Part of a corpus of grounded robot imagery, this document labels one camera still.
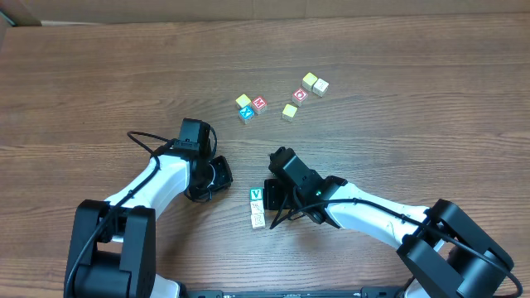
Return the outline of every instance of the wooden block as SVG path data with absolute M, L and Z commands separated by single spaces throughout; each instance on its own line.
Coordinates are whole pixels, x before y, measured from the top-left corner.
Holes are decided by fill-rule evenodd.
M 304 87 L 307 91 L 311 91 L 313 85 L 317 80 L 318 78 L 314 74 L 307 73 L 304 79 L 301 81 L 301 86 Z
M 265 215 L 263 214 L 251 214 L 250 221 L 253 229 L 265 228 Z
M 324 81 L 323 79 L 318 79 L 315 85 L 313 86 L 313 92 L 316 95 L 322 97 L 324 96 L 325 91 L 327 91 L 329 87 L 330 85 L 328 84 L 328 82 Z
M 292 102 L 296 103 L 298 107 L 301 107 L 301 105 L 304 103 L 304 100 L 306 100 L 308 96 L 309 94 L 307 94 L 304 89 L 298 88 L 295 93 L 292 94 Z
M 267 111 L 267 100 L 261 96 L 256 97 L 252 101 L 252 109 L 256 114 L 261 115 L 263 112 Z
M 265 212 L 263 208 L 263 200 L 250 201 L 250 210 L 252 214 L 262 214 Z
M 252 188 L 250 189 L 250 200 L 262 200 L 263 199 L 263 188 Z
M 243 94 L 235 100 L 235 103 L 238 109 L 242 109 L 250 104 L 250 99 L 247 95 Z
M 249 106 L 246 106 L 239 110 L 239 117 L 247 124 L 250 120 L 254 119 L 254 111 Z
M 297 107 L 286 104 L 282 112 L 282 118 L 286 119 L 287 121 L 292 121 L 292 119 L 295 117 L 297 109 Z

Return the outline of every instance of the table surface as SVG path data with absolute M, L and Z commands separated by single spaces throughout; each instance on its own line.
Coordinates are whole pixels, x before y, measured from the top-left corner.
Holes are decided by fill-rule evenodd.
M 0 296 L 60 296 L 75 208 L 118 192 L 148 162 L 125 132 L 176 137 L 182 118 L 214 126 L 234 183 L 209 204 L 178 197 L 166 209 L 165 277 L 226 291 L 410 277 L 393 249 L 356 231 L 309 219 L 251 229 L 248 189 L 285 146 L 322 176 L 399 203 L 457 203 L 529 285 L 529 32 L 528 14 L 9 29 Z M 309 71 L 330 82 L 327 95 L 282 120 Z M 270 105 L 248 125 L 234 102 L 243 93 Z

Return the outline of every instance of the black cable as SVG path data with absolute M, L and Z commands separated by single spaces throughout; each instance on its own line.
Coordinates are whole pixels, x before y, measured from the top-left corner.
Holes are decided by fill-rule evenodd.
M 280 209 L 276 213 L 276 216 L 272 220 L 271 223 L 271 229 L 273 229 L 273 226 L 276 227 L 279 223 L 277 223 L 278 219 L 280 218 L 280 215 L 282 214 L 283 208 L 285 207 L 285 204 L 287 203 L 287 196 L 288 194 L 285 194 L 285 198 L 283 199 L 282 205 L 280 205 Z
M 145 133 L 145 132 L 127 132 L 127 136 L 129 138 L 131 138 L 131 140 L 133 140 L 135 143 L 137 143 L 140 147 L 142 147 L 147 152 L 149 152 L 149 154 L 151 154 L 151 157 L 153 157 L 155 159 L 157 164 L 155 165 L 155 168 L 153 169 L 151 174 L 149 174 L 149 176 L 146 177 L 146 179 L 144 179 L 142 182 L 140 182 L 140 184 L 138 184 L 134 189 L 130 190 L 127 193 L 127 195 L 125 195 L 123 197 L 123 199 L 119 200 L 114 206 L 112 206 L 108 210 L 107 214 L 103 217 L 103 219 L 101 219 L 101 221 L 98 223 L 98 225 L 96 226 L 96 229 L 92 232 L 92 235 L 90 235 L 89 240 L 83 246 L 83 249 L 81 249 L 81 252 L 79 253 L 79 256 L 77 257 L 77 259 L 74 262 L 74 266 L 72 266 L 72 269 L 70 270 L 70 274 L 68 275 L 68 279 L 66 280 L 66 284 L 65 284 L 64 298 L 68 298 L 70 290 L 73 290 L 73 289 L 70 289 L 70 288 L 72 287 L 72 283 L 74 281 L 74 276 L 75 276 L 75 274 L 77 273 L 77 270 L 80 267 L 81 258 L 83 258 L 84 254 L 86 253 L 86 251 L 89 248 L 90 244 L 93 243 L 94 240 L 101 235 L 101 233 L 103 232 L 104 228 L 107 228 L 107 222 L 110 219 L 113 218 L 113 216 L 118 212 L 119 208 L 123 204 L 125 204 L 129 199 L 131 199 L 160 170 L 160 160 L 158 159 L 158 156 L 155 155 L 154 151 L 151 148 L 149 148 L 147 145 L 145 145 L 144 143 L 140 142 L 138 139 L 133 137 L 133 135 L 152 137 L 152 138 L 156 138 L 157 140 L 164 141 L 164 142 L 169 142 L 170 141 L 168 139 L 165 139 L 164 137 L 159 137 L 159 136 L 156 136 L 156 135 L 152 135 L 150 133 Z
M 388 214 L 390 214 L 392 216 L 395 216 L 395 217 L 401 219 L 402 221 L 408 222 L 410 224 L 414 224 L 414 225 L 418 226 L 419 228 L 422 228 L 422 229 L 426 230 L 429 233 L 435 234 L 440 239 L 442 239 L 442 240 L 444 240 L 444 241 L 446 241 L 448 243 L 452 243 L 456 247 L 467 251 L 468 253 L 474 255 L 475 257 L 481 259 L 484 262 L 487 262 L 490 266 L 493 266 L 495 269 L 499 270 L 505 276 L 507 276 L 513 282 L 513 284 L 517 287 L 517 291 L 515 293 L 513 293 L 513 294 L 502 295 L 502 296 L 493 296 L 493 298 L 516 298 L 516 297 L 519 297 L 519 296 L 521 296 L 523 294 L 523 285 L 517 279 L 517 277 L 515 277 L 515 275 L 512 272 L 510 272 L 508 269 L 506 269 L 505 267 L 502 267 L 499 264 L 491 261 L 489 258 L 487 258 L 482 253 L 475 251 L 473 248 L 468 247 L 467 245 L 461 243 L 460 241 L 454 240 L 452 237 L 448 236 L 447 234 L 441 232 L 440 230 L 438 230 L 436 228 L 433 228 L 433 227 L 431 227 L 431 226 L 429 226 L 427 224 L 421 223 L 421 222 L 419 222 L 419 221 L 417 221 L 415 219 L 411 219 L 408 216 L 406 216 L 405 214 L 400 214 L 400 213 L 395 212 L 395 211 L 393 211 L 393 210 L 391 210 L 391 209 L 389 209 L 387 207 L 384 207 L 384 206 L 382 206 L 380 204 L 376 204 L 376 203 L 374 203 L 372 201 L 369 201 L 369 200 L 366 200 L 366 199 L 356 199 L 356 198 L 353 198 L 353 199 L 333 199 L 333 200 L 328 200 L 328 201 L 325 201 L 325 202 L 319 202 L 319 203 L 307 205 L 306 207 L 299 208 L 299 209 L 295 210 L 295 212 L 293 214 L 298 214 L 298 213 L 303 212 L 305 210 L 308 210 L 308 209 L 311 209 L 311 208 L 315 208 L 315 207 L 319 207 L 319 206 L 324 206 L 324 205 L 328 205 L 328 204 L 338 204 L 338 203 L 353 203 L 353 204 L 367 204 L 367 205 L 370 205 L 370 206 L 372 206 L 374 208 L 377 208 L 377 209 L 380 209 L 383 212 L 386 212 L 386 213 L 388 213 Z M 279 219 L 276 223 L 273 221 L 271 223 L 271 228 L 270 229 L 275 228 L 276 226 L 278 226 L 278 224 L 280 224 L 282 221 L 290 218 L 293 214 L 285 215 L 284 217 Z
M 212 134 L 214 135 L 214 149 L 212 150 L 212 155 L 210 157 L 210 161 L 214 159 L 215 153 L 217 153 L 217 134 L 215 133 L 215 129 L 213 127 L 210 127 L 210 131 L 212 131 Z

